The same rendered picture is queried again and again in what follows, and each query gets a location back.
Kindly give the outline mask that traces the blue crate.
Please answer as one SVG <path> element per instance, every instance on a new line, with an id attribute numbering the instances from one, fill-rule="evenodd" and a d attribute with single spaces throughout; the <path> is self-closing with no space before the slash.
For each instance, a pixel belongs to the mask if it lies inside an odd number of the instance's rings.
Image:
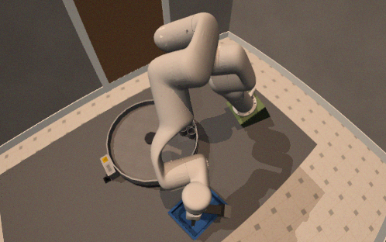
<path id="1" fill-rule="evenodd" d="M 219 204 L 226 203 L 216 193 L 212 191 L 212 201 L 210 205 Z M 186 219 L 186 209 L 182 200 L 178 204 L 176 204 L 168 213 L 194 240 L 196 240 L 217 218 L 216 214 L 203 213 L 201 219 L 195 222 L 195 226 L 191 226 L 191 220 Z M 178 220 L 176 220 L 176 218 Z"/>

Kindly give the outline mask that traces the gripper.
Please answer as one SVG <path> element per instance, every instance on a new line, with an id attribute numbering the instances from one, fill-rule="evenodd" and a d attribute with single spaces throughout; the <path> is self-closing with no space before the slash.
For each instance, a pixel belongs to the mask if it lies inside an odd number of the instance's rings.
<path id="1" fill-rule="evenodd" d="M 187 220 L 191 220 L 191 225 L 192 226 L 195 226 L 195 222 L 196 221 L 199 221 L 201 219 L 201 216 L 202 214 L 199 214 L 199 215 L 193 215 L 193 214 L 190 214 L 187 210 L 186 210 L 186 219 Z"/>

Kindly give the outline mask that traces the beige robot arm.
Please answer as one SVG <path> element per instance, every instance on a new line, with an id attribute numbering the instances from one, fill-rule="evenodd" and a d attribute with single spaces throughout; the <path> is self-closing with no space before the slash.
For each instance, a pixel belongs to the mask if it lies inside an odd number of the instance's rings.
<path id="1" fill-rule="evenodd" d="M 193 122 L 188 88 L 200 88 L 209 83 L 214 92 L 233 106 L 238 116 L 252 114 L 257 107 L 253 95 L 256 91 L 253 67 L 240 45 L 218 46 L 219 25 L 207 12 L 163 25 L 153 38 L 160 50 L 169 53 L 152 60 L 147 70 L 160 124 L 150 149 L 157 180 L 166 190 L 185 186 L 181 197 L 189 213 L 216 214 L 230 219 L 231 206 L 209 205 L 212 192 L 205 155 L 194 154 L 163 162 L 161 153 L 173 137 Z"/>

